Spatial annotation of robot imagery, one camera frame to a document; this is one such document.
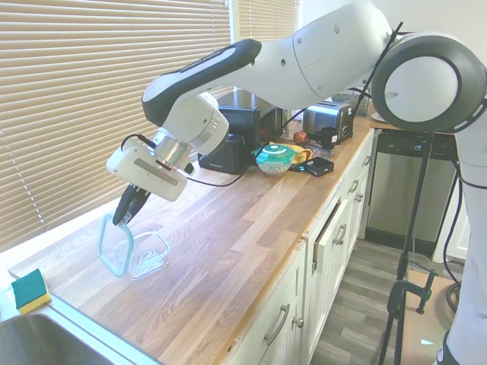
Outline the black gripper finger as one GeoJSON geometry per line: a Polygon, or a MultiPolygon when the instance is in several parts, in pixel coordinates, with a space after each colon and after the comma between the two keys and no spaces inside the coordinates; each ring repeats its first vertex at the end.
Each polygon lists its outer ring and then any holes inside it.
{"type": "Polygon", "coordinates": [[[123,222],[128,224],[139,213],[149,198],[149,192],[144,189],[127,189],[123,193],[123,222]]]}
{"type": "Polygon", "coordinates": [[[129,214],[127,222],[129,222],[135,215],[133,212],[132,203],[135,201],[135,186],[128,185],[122,194],[119,204],[113,213],[112,223],[114,226],[120,224],[123,219],[129,214]]]}

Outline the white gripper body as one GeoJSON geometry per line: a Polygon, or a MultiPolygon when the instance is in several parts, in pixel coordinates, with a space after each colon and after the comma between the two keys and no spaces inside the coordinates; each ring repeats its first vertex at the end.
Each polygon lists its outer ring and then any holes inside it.
{"type": "Polygon", "coordinates": [[[167,170],[146,147],[117,148],[106,162],[107,170],[169,202],[176,201],[186,188],[186,178],[176,170],[167,170]]]}

